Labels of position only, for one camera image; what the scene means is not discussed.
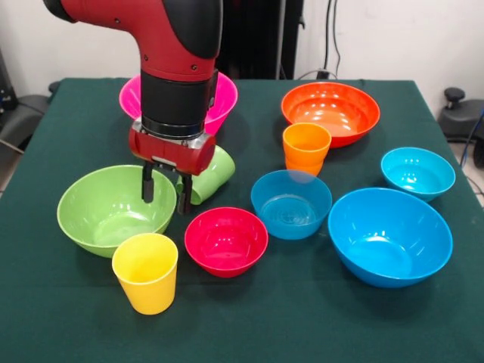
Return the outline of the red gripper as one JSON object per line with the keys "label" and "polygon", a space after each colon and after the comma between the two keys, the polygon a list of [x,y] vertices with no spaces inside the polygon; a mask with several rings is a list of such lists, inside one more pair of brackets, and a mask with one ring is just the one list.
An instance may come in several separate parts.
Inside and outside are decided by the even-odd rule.
{"label": "red gripper", "polygon": [[177,211],[181,215],[189,213],[192,175],[199,175],[208,168],[215,153],[215,137],[203,133],[193,139],[170,140],[158,138],[132,126],[129,130],[128,143],[135,156],[146,160],[142,169],[142,200],[145,203],[152,203],[154,199],[154,179],[152,177],[154,165],[151,162],[171,166],[181,172],[176,185]]}

